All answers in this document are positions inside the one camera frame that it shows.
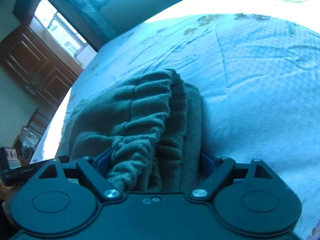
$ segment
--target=silver bolt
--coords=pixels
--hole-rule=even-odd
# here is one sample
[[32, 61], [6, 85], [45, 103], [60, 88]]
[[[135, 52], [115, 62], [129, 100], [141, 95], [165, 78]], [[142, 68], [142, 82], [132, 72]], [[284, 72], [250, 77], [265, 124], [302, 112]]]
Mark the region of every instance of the silver bolt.
[[160, 198], [158, 198], [158, 197], [153, 197], [151, 200], [152, 200], [153, 202], [159, 202], [159, 201], [160, 201]]
[[192, 195], [194, 196], [194, 197], [199, 197], [199, 198], [201, 198], [201, 197], [205, 197], [205, 196], [207, 196], [207, 194], [208, 194], [208, 192], [206, 191], [206, 190], [204, 190], [204, 189], [195, 189], [194, 191], [192, 191]]
[[142, 202], [145, 203], [145, 204], [150, 204], [151, 203], [151, 199], [145, 198], [144, 200], [142, 200]]
[[116, 189], [108, 189], [104, 192], [107, 198], [117, 198], [120, 196], [120, 192]]

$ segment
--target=folded cloth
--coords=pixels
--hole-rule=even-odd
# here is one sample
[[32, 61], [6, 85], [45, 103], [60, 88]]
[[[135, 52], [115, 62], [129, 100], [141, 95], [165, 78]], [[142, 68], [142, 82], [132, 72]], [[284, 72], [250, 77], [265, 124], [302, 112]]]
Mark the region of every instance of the folded cloth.
[[188, 191], [197, 182], [201, 98], [172, 69], [135, 75], [82, 100], [57, 156], [70, 161], [112, 148], [107, 179], [120, 190]]

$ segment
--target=mattress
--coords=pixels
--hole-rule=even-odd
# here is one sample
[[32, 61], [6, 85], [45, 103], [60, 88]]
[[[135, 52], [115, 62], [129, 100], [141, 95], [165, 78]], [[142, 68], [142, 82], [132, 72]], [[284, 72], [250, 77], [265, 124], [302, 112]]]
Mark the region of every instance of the mattress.
[[202, 146], [263, 159], [320, 219], [320, 0], [184, 0], [107, 43], [57, 110], [32, 162], [54, 158], [73, 109], [137, 72], [173, 68], [203, 98]]

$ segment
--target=door handle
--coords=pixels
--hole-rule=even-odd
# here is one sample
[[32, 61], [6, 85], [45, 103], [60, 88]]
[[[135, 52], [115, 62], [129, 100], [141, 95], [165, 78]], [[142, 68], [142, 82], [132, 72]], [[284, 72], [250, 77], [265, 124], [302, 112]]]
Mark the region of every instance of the door handle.
[[32, 96], [36, 95], [36, 92], [31, 88], [35, 83], [32, 82], [28, 86], [25, 86], [25, 89], [28, 91], [28, 93]]

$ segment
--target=curtain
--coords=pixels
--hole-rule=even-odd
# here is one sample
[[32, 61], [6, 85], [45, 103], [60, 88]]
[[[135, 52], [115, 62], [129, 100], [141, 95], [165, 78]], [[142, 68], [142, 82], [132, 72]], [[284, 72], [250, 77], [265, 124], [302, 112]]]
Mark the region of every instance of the curtain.
[[63, 0], [76, 9], [89, 27], [104, 43], [118, 36], [113, 27], [88, 0]]

